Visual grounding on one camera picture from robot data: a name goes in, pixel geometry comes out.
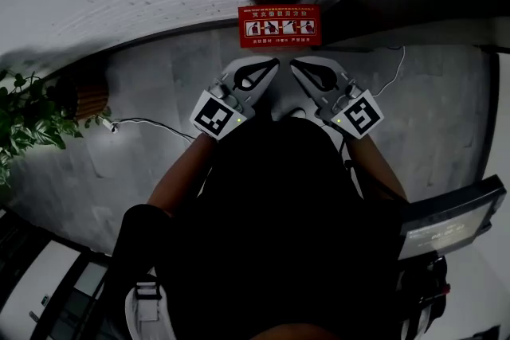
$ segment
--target red sign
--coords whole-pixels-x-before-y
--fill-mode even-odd
[[[320,45],[320,6],[240,7],[239,37],[243,49]]]

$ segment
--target white cable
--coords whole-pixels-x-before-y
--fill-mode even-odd
[[[167,126],[164,126],[164,125],[160,125],[158,123],[154,123],[154,122],[151,122],[150,120],[146,120],[146,119],[121,119],[121,120],[116,120],[116,121],[113,121],[112,122],[112,126],[115,126],[115,125],[118,125],[118,124],[121,124],[121,123],[149,123],[150,125],[152,126],[155,126],[155,127],[161,127],[163,129],[166,129],[167,131],[170,131],[171,133],[173,133],[175,136],[178,136],[179,138],[183,138],[184,140],[186,140],[189,144],[191,144],[192,142],[187,138],[186,135],[181,135],[179,132],[175,131],[174,129],[172,129],[171,127],[167,127]]]
[[[402,46],[402,59],[400,60],[400,63],[398,63],[398,67],[397,67],[397,72],[395,73],[395,77],[393,78],[393,80],[391,80],[389,83],[387,83],[386,85],[384,85],[384,87],[381,88],[381,91],[379,91],[377,94],[373,95],[373,97],[376,97],[376,96],[380,96],[381,93],[386,89],[386,87],[388,85],[391,85],[395,82],[395,80],[397,79],[398,77],[398,72],[400,71],[400,67],[402,65],[402,62],[404,62],[404,57],[406,56],[406,47],[403,45]]]

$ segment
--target potted plant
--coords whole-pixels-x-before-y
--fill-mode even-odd
[[[94,86],[67,76],[52,86],[35,73],[24,77],[9,70],[0,72],[0,81],[7,76],[14,78],[14,89],[0,88],[0,186],[8,184],[15,156],[34,145],[65,149],[62,134],[83,137],[78,119],[87,119],[88,127],[92,120],[99,124],[101,117],[110,115],[105,82]]]

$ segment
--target display screen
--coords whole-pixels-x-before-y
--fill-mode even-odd
[[[400,260],[438,251],[477,233],[491,203],[437,224],[408,231],[398,257]]]

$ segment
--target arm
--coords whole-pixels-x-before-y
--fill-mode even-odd
[[[197,197],[212,165],[216,141],[201,134],[167,171],[148,204],[174,214],[186,200]]]
[[[346,140],[347,149],[353,162],[361,166],[372,177],[379,180],[382,184],[394,191],[396,194],[407,200],[406,193],[402,185],[395,176],[395,173],[390,168],[386,159],[381,155],[379,149],[372,141],[370,136],[364,136],[361,139]],[[391,196],[386,194],[366,175],[362,172],[356,174],[359,182],[359,187],[363,192],[366,199],[392,199]]]

